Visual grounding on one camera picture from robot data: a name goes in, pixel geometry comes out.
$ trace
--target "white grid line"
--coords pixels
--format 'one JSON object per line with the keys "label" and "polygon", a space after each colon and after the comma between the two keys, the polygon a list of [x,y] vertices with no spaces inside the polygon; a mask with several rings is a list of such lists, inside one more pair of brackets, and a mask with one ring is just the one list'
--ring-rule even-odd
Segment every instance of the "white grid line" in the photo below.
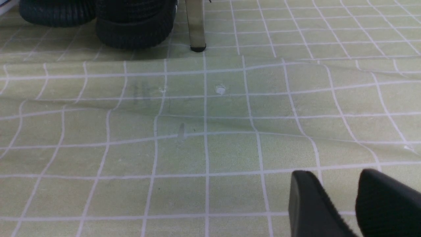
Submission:
{"label": "white grid line", "polygon": [[[164,73],[165,73],[165,82],[164,82],[164,89],[162,91],[163,96],[162,96],[161,106],[160,106],[160,110],[158,114],[155,116],[155,119],[154,119],[154,137],[153,137],[154,139],[153,140],[155,142],[155,156],[154,156],[154,164],[152,167],[152,175],[150,178],[150,184],[149,184],[149,190],[148,190],[148,196],[146,200],[144,216],[148,216],[148,213],[149,213],[154,179],[155,179],[156,169],[157,169],[157,164],[158,164],[158,128],[157,128],[158,125],[157,123],[158,123],[158,117],[162,114],[162,111],[164,109],[165,94],[167,92],[168,75],[166,74],[167,73],[167,60],[166,59],[164,59]],[[145,237],[145,234],[146,234],[146,219],[142,222],[141,237]]]}
{"label": "white grid line", "polygon": [[[394,162],[380,162],[381,166],[399,166],[399,165],[421,165],[421,161],[394,161]],[[290,169],[279,169],[279,170],[264,170],[263,173],[267,174],[280,174],[280,173],[291,173],[294,170],[307,170],[317,171],[318,169],[324,170],[346,170],[354,168],[368,168],[377,166],[375,162],[372,163],[359,163],[359,164],[342,164],[342,165],[331,165],[331,166],[320,166],[318,167],[297,167]],[[205,178],[209,177],[222,177],[222,176],[238,176],[238,175],[260,175],[262,171],[244,171],[244,172],[226,172],[226,173],[197,173],[197,174],[169,174],[169,175],[155,175],[155,178]],[[68,180],[95,180],[96,176],[63,176],[63,175],[39,175],[39,174],[13,174],[13,175],[0,175],[0,178],[56,178],[56,179],[68,179]],[[131,175],[131,176],[100,176],[100,180],[128,180],[128,179],[150,179],[151,175]]]}
{"label": "white grid line", "polygon": [[260,16],[262,17],[262,20],[263,20],[263,25],[264,25],[264,28],[265,28],[265,30],[266,30],[267,37],[268,37],[268,39],[269,39],[269,44],[270,44],[270,46],[271,46],[271,48],[272,48],[273,57],[275,57],[275,58],[276,58],[275,48],[274,48],[274,46],[273,46],[273,43],[272,43],[272,38],[271,38],[271,36],[270,36],[270,34],[269,34],[269,30],[268,30],[268,28],[267,28],[266,20],[265,20],[265,18],[264,18],[264,16],[263,16],[263,11],[262,11],[262,9],[261,9],[261,7],[260,7],[260,2],[259,2],[259,0],[256,0],[256,1],[257,1],[257,5],[259,6]]}
{"label": "white grid line", "polygon": [[[266,181],[264,176],[264,166],[263,166],[263,155],[261,149],[261,141],[260,141],[260,134],[256,127],[254,126],[253,116],[251,114],[251,105],[250,105],[250,98],[248,96],[248,86],[247,86],[247,73],[245,70],[245,59],[242,56],[242,67],[243,67],[243,76],[244,76],[244,87],[247,99],[247,109],[248,109],[248,117],[250,120],[250,125],[252,126],[254,132],[256,133],[256,141],[257,141],[257,152],[259,157],[259,166],[260,166],[260,179],[262,184],[262,191],[263,191],[263,199],[265,203],[265,209],[267,213],[270,213],[270,206],[269,206],[269,198],[266,191]],[[272,227],[272,217],[270,215],[267,216],[268,228],[269,228],[269,237],[273,237],[273,227]]]}
{"label": "white grid line", "polygon": [[235,36],[235,44],[237,45],[237,54],[240,55],[240,47],[239,47],[239,44],[238,44],[237,26],[235,24],[234,8],[232,7],[232,1],[229,1],[229,6],[231,8],[232,25],[234,27],[234,36]]}
{"label": "white grid line", "polygon": [[209,163],[209,149],[208,149],[208,74],[206,73],[207,67],[206,67],[206,56],[205,53],[203,53],[203,70],[205,71],[203,75],[204,80],[204,87],[203,91],[205,93],[205,98],[203,100],[203,138],[204,138],[204,144],[205,144],[205,168],[206,168],[206,177],[205,177],[205,213],[207,214],[205,216],[205,237],[209,237],[209,183],[210,183],[210,177],[209,177],[209,169],[210,169],[210,163]]}
{"label": "white grid line", "polygon": [[291,15],[292,20],[294,21],[295,27],[297,27],[298,32],[300,33],[301,38],[303,39],[304,45],[306,46],[307,51],[309,52],[310,58],[311,58],[311,59],[314,59],[313,54],[312,54],[312,51],[310,50],[310,47],[309,47],[309,45],[307,44],[306,38],[304,37],[304,35],[303,35],[303,33],[302,33],[301,29],[300,29],[300,26],[298,25],[298,23],[297,23],[297,21],[296,21],[296,19],[295,19],[295,17],[294,17],[294,14],[292,13],[292,11],[291,11],[291,9],[290,9],[290,7],[289,7],[289,5],[288,5],[287,0],[284,0],[284,3],[285,3],[285,5],[286,5],[286,6],[287,6],[287,8],[288,8],[288,12],[289,12],[289,14]]}
{"label": "white grid line", "polygon": [[411,44],[411,42],[409,42],[408,41],[408,39],[399,31],[399,30],[397,30],[393,25],[392,25],[392,23],[390,23],[389,22],[389,20],[383,15],[383,13],[381,12],[381,11],[379,11],[378,9],[377,9],[377,7],[375,7],[375,6],[373,6],[372,4],[371,4],[371,2],[370,2],[370,0],[367,0],[367,2],[368,2],[368,4],[370,5],[370,6],[372,6],[373,7],[373,9],[375,10],[375,11],[377,11],[379,14],[380,14],[380,16],[390,25],[390,27],[392,28],[392,29],[394,29],[395,31],[396,31],[396,33],[398,33],[399,34],[399,36],[400,37],[402,37],[404,40],[405,40],[405,42],[418,54],[418,55],[421,55],[421,53],[418,51],[418,49],[417,48],[415,48],[414,47],[414,45],[412,45]]}
{"label": "white grid line", "polygon": [[32,190],[31,196],[29,197],[29,199],[26,202],[25,208],[22,211],[21,217],[19,218],[19,221],[18,221],[18,223],[16,225],[16,228],[13,230],[13,233],[12,233],[11,237],[15,237],[17,235],[19,229],[21,228],[22,219],[25,217],[25,215],[26,215],[26,213],[27,213],[27,211],[29,209],[29,206],[31,205],[31,202],[32,202],[32,200],[33,200],[33,198],[34,198],[34,196],[35,196],[35,194],[37,192],[38,186],[41,183],[41,179],[42,179],[43,175],[47,172],[48,168],[53,163],[54,159],[56,158],[57,153],[59,151],[59,147],[60,147],[61,143],[63,142],[63,139],[64,139],[64,130],[65,130],[65,125],[64,125],[64,109],[65,109],[65,107],[66,106],[63,106],[63,111],[61,113],[61,136],[60,136],[59,143],[57,144],[56,149],[55,149],[55,151],[53,153],[53,156],[51,157],[50,161],[45,166],[44,170],[41,172],[41,175],[38,177],[37,182],[35,183],[34,188]]}
{"label": "white grid line", "polygon": [[327,71],[327,73],[328,73],[328,78],[329,78],[330,87],[332,88],[332,96],[333,96],[333,100],[335,101],[335,105],[336,105],[336,107],[337,107],[337,109],[338,109],[338,111],[339,111],[339,114],[341,115],[342,120],[344,121],[345,127],[346,127],[346,129],[348,130],[349,135],[352,137],[352,139],[355,141],[355,143],[357,143],[358,145],[360,145],[360,146],[364,147],[365,149],[367,149],[367,150],[371,153],[371,155],[373,156],[373,158],[374,158],[374,160],[375,160],[375,162],[376,162],[376,164],[377,164],[377,170],[378,170],[378,171],[381,171],[380,161],[379,161],[379,159],[378,159],[378,157],[377,157],[376,153],[375,153],[372,149],[370,149],[369,147],[367,147],[367,146],[365,146],[365,145],[361,144],[361,143],[358,141],[358,139],[355,137],[355,135],[354,135],[354,133],[352,132],[351,128],[349,127],[349,124],[348,124],[348,122],[347,122],[347,120],[346,120],[346,118],[345,118],[345,116],[344,116],[344,113],[342,112],[342,109],[341,109],[341,107],[340,107],[340,105],[339,105],[338,99],[336,98],[336,93],[335,93],[335,90],[333,89],[333,79],[332,79],[332,75],[331,75],[331,73],[330,73],[330,69],[329,69],[329,67],[327,67],[326,65],[324,65],[324,66],[325,66],[326,71]]}
{"label": "white grid line", "polygon": [[[290,92],[287,67],[286,67],[286,66],[284,66],[284,68],[283,68],[283,69],[284,69],[284,77],[285,77],[285,84],[286,84],[287,92]],[[294,117],[295,117],[295,121],[296,121],[296,123],[297,123],[298,129],[300,130],[301,134],[302,134],[304,137],[306,137],[308,140],[310,140],[310,142],[311,142],[311,143],[312,143],[312,145],[313,145],[314,155],[315,155],[315,157],[316,157],[317,177],[319,178],[320,183],[323,185],[322,171],[321,171],[321,169],[320,169],[319,151],[318,151],[318,149],[317,149],[316,143],[314,142],[314,140],[313,140],[311,137],[309,137],[309,136],[308,136],[308,135],[304,132],[304,130],[303,130],[302,126],[301,126],[300,120],[298,119],[297,111],[296,111],[296,108],[295,108],[294,101],[293,101],[293,99],[292,99],[292,95],[291,95],[291,93],[289,93],[288,97],[289,97],[289,100],[290,100],[290,104],[291,104],[291,107],[292,107],[292,111],[293,111],[293,113],[294,113]]]}
{"label": "white grid line", "polygon": [[341,46],[342,50],[345,52],[346,56],[348,58],[351,58],[351,56],[349,55],[348,51],[346,51],[344,45],[341,43],[341,41],[339,40],[338,36],[336,35],[335,31],[332,29],[332,27],[330,26],[329,22],[324,17],[322,11],[317,7],[317,5],[314,2],[314,0],[312,0],[312,2],[313,2],[313,5],[315,6],[316,10],[319,12],[320,16],[322,17],[323,21],[325,21],[325,23],[328,26],[329,30],[332,32],[332,34],[335,37],[336,41],[339,43],[339,45]]}

